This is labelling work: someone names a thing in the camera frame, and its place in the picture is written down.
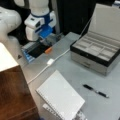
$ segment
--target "gray box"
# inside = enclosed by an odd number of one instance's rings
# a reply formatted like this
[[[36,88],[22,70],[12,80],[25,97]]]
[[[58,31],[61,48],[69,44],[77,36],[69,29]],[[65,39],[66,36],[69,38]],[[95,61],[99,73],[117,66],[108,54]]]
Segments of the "gray box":
[[[97,4],[88,33],[71,45],[71,57],[107,75],[120,60],[120,9]]]

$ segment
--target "table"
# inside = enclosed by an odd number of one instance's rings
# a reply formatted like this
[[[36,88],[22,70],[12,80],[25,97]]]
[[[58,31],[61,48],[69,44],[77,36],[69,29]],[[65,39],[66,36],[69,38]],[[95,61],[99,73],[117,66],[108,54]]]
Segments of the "table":
[[[71,43],[79,38],[79,35],[69,33],[65,38],[53,46],[51,54],[42,54],[31,64],[23,68],[27,82],[34,78],[50,58],[55,59],[61,53],[69,49]],[[54,116],[42,108],[44,100],[36,93],[36,89],[55,71],[59,70],[73,88],[85,99],[82,108],[88,120],[118,120],[120,117],[120,63],[108,76],[87,69],[71,59],[70,52],[61,57],[43,74],[29,84],[32,96],[37,104],[39,113],[45,120],[56,120]],[[110,96],[109,99],[85,89],[82,85],[88,84]]]

